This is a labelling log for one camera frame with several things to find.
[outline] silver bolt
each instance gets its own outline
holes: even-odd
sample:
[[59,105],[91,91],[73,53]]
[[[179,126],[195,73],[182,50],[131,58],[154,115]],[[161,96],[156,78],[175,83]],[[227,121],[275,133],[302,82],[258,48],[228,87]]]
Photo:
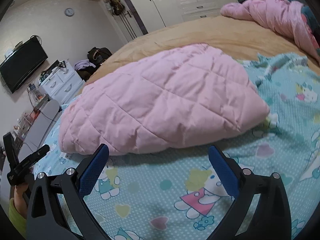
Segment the silver bolt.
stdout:
[[44,177],[44,172],[40,172],[37,176],[39,179],[42,179]]
[[247,169],[247,168],[243,169],[242,172],[243,172],[244,175],[250,175],[251,174],[251,170]]
[[274,174],[272,174],[272,176],[275,178],[275,179],[279,179],[280,178],[280,175],[279,175],[279,173],[274,173]]
[[67,169],[67,174],[68,175],[72,175],[74,173],[75,173],[75,169],[74,168]]

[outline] blue gripper pad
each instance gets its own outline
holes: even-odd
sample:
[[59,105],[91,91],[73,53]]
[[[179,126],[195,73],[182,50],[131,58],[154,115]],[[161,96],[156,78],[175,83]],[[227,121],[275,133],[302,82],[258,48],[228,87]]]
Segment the blue gripper pad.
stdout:
[[97,154],[93,156],[93,159],[91,160],[88,167],[79,179],[78,193],[80,198],[83,198],[84,196],[87,196],[91,193],[95,183],[97,182],[103,170],[103,167],[106,165],[108,161],[108,146],[103,144],[99,148],[99,151],[97,152]]
[[237,198],[239,195],[239,181],[236,175],[214,145],[210,146],[208,155],[209,161],[228,195]]

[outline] green sleeve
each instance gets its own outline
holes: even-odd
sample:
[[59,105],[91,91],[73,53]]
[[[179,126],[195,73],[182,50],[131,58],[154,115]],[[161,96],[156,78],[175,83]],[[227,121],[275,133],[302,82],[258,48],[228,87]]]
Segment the green sleeve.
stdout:
[[10,199],[10,205],[9,205],[9,219],[11,223],[14,225],[14,227],[18,230],[18,232],[26,238],[26,226],[27,226],[27,220],[24,219],[16,210],[14,206],[13,198]]

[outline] pink blanket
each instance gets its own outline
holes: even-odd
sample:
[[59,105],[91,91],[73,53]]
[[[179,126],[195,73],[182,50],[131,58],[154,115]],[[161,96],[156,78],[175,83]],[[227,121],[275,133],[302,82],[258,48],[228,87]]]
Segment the pink blanket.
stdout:
[[246,0],[241,3],[228,3],[221,8],[221,14],[240,20],[256,21],[258,24],[287,38],[313,56],[318,62],[319,48],[304,15],[303,4],[288,0]]
[[62,115],[62,152],[159,152],[246,132],[269,113],[242,65],[207,44],[159,52],[84,87]]

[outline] teal blanket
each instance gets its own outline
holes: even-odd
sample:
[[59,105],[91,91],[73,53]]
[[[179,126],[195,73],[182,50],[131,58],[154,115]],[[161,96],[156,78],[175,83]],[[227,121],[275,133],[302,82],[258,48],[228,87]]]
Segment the teal blanket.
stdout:
[[[294,53],[258,58],[238,62],[270,106],[270,115],[258,127],[217,145],[242,168],[281,175],[294,238],[320,201],[320,78],[308,68],[306,57]],[[36,164],[35,175],[61,174],[84,158],[59,150],[59,126],[60,120],[45,141],[50,152]],[[111,156],[84,200],[115,240],[205,240],[232,203],[210,165],[208,147]],[[71,229],[79,233],[64,198],[59,198]],[[258,196],[239,232],[249,225],[257,201]]]

